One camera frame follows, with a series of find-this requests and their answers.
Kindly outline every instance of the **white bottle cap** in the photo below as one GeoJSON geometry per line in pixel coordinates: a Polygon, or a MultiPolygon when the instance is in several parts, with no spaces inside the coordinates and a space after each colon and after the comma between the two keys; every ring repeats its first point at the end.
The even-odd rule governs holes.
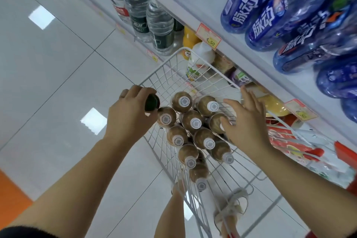
{"type": "Polygon", "coordinates": [[[222,159],[223,159],[223,162],[225,162],[225,163],[227,163],[229,165],[234,162],[234,157],[233,157],[232,153],[230,153],[230,152],[225,152],[222,155],[222,159]]]}
{"type": "Polygon", "coordinates": [[[198,178],[195,182],[198,190],[201,192],[207,188],[207,179],[205,178],[198,178]]]}
{"type": "Polygon", "coordinates": [[[203,146],[207,150],[212,150],[215,147],[215,145],[216,145],[215,141],[210,137],[205,138],[203,141],[203,146]]]}
{"type": "Polygon", "coordinates": [[[161,115],[160,121],[161,121],[162,124],[168,125],[168,124],[171,123],[172,118],[171,118],[171,116],[169,114],[165,113],[165,114],[161,115]]]}
{"type": "Polygon", "coordinates": [[[180,135],[175,135],[172,138],[172,142],[173,142],[173,144],[175,146],[180,147],[180,146],[182,146],[184,144],[184,138],[182,136],[180,136],[180,135]]]}
{"type": "Polygon", "coordinates": [[[220,106],[215,101],[210,101],[207,104],[207,109],[211,112],[216,112],[219,108],[220,108],[220,106]]]}
{"type": "Polygon", "coordinates": [[[199,118],[193,118],[190,120],[190,125],[194,129],[199,129],[202,126],[202,121],[199,118]]]}
{"type": "Polygon", "coordinates": [[[185,165],[188,168],[194,168],[196,166],[196,158],[194,158],[193,156],[187,156],[185,158],[185,165]]]}

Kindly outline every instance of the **finger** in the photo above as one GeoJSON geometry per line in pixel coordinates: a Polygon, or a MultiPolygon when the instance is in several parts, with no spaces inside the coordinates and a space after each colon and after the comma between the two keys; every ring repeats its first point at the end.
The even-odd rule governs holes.
{"type": "Polygon", "coordinates": [[[138,86],[138,85],[133,85],[130,90],[128,91],[128,93],[126,94],[126,98],[133,98],[136,97],[139,94],[139,91],[142,89],[142,87],[138,86]]]}

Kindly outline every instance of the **white tile floor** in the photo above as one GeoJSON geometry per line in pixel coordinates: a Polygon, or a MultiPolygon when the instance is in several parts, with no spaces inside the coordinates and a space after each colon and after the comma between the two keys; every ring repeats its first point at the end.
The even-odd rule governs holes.
{"type": "MultiPolygon", "coordinates": [[[[80,0],[0,4],[0,168],[34,200],[103,136],[104,130],[95,135],[80,122],[84,115],[95,108],[106,117],[121,90],[140,83],[157,64],[80,0]],[[53,15],[49,24],[39,23],[48,24],[43,29],[29,19],[41,6],[53,15]]],[[[240,172],[253,177],[243,167],[240,172]]],[[[268,179],[253,185],[240,233],[279,196],[268,179]]],[[[87,237],[152,237],[170,189],[148,144],[139,141],[110,183],[87,237]]],[[[207,216],[212,221],[211,211],[207,216]]],[[[282,199],[248,237],[304,237],[307,229],[282,199]]],[[[218,238],[214,226],[212,233],[218,238]]],[[[186,236],[199,237],[194,217],[186,221],[186,236]]]]}

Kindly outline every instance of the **price tag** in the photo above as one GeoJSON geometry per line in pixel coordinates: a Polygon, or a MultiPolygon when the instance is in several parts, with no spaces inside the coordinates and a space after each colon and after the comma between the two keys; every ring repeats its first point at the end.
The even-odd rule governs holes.
{"type": "Polygon", "coordinates": [[[199,28],[196,31],[197,37],[199,37],[202,41],[207,42],[209,46],[211,46],[214,50],[216,50],[217,46],[221,42],[221,38],[218,37],[211,29],[205,26],[203,23],[200,24],[199,28]]]}
{"type": "Polygon", "coordinates": [[[288,101],[284,105],[288,110],[290,110],[291,113],[293,113],[295,116],[297,116],[299,119],[301,119],[304,122],[318,117],[318,115],[312,112],[312,110],[310,110],[306,105],[304,105],[298,99],[293,99],[291,101],[288,101]]]}
{"type": "Polygon", "coordinates": [[[153,53],[153,51],[150,51],[149,49],[146,50],[146,54],[151,57],[155,62],[158,62],[158,56],[153,53]]]}

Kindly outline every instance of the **yellow bottle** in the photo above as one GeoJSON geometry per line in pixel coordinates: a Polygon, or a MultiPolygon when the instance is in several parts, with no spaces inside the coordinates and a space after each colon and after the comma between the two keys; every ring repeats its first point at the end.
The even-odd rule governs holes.
{"type": "MultiPolygon", "coordinates": [[[[188,27],[185,27],[184,40],[182,42],[184,47],[193,48],[195,44],[202,42],[202,40],[196,36],[196,33],[188,27]]],[[[182,51],[182,56],[185,60],[189,60],[191,52],[187,50],[182,51]]]]}

